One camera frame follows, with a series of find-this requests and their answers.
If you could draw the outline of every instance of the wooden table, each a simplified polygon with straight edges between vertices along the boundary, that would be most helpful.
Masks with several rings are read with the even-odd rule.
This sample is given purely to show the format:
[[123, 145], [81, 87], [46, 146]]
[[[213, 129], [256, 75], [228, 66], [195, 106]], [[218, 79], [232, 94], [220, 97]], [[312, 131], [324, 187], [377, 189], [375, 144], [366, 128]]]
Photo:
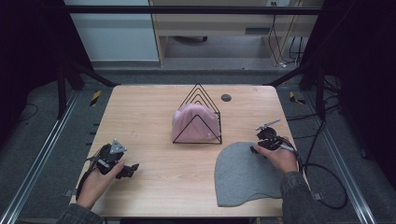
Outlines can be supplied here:
[[[128, 148], [122, 157], [125, 164], [140, 166], [132, 178], [114, 180], [93, 212], [103, 217], [282, 216], [282, 201], [269, 198], [218, 207], [214, 181], [219, 153], [234, 142], [258, 142], [255, 128], [260, 125], [281, 119], [272, 127], [292, 142], [276, 90], [269, 86], [204, 85], [221, 114], [222, 145], [173, 144], [172, 117], [192, 87], [114, 88], [89, 157], [118, 139]], [[230, 102], [221, 100], [225, 93], [232, 96]], [[81, 175], [88, 165], [86, 162]]]

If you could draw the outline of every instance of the wire triangle frame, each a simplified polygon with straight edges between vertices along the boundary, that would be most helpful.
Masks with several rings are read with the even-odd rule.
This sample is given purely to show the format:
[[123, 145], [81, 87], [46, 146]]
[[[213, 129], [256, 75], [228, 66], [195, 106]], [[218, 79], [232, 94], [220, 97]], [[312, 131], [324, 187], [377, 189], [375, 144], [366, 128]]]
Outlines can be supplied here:
[[[221, 116], [219, 109], [216, 107], [215, 103], [212, 101], [210, 98], [209, 94], [205, 91], [204, 87], [197, 83], [195, 86], [192, 88], [190, 93], [187, 95], [186, 99], [184, 99], [183, 103], [181, 103], [180, 107], [186, 104], [204, 104], [206, 105], [209, 109], [213, 110], [213, 112], [218, 116], [219, 119], [219, 133], [220, 136], [216, 136], [213, 130], [209, 128], [209, 126], [206, 124], [206, 122], [201, 118], [199, 115], [195, 115], [190, 122], [186, 125], [186, 127], [183, 128], [183, 130], [180, 132], [180, 134], [177, 135], [173, 143], [181, 143], [181, 144], [222, 144], [222, 137], [221, 137]], [[178, 142], [177, 139], [183, 134], [184, 130], [189, 127], [189, 125], [192, 123], [194, 119], [200, 119], [206, 127], [210, 130], [210, 132], [213, 133], [214, 136], [217, 138], [217, 142]]]

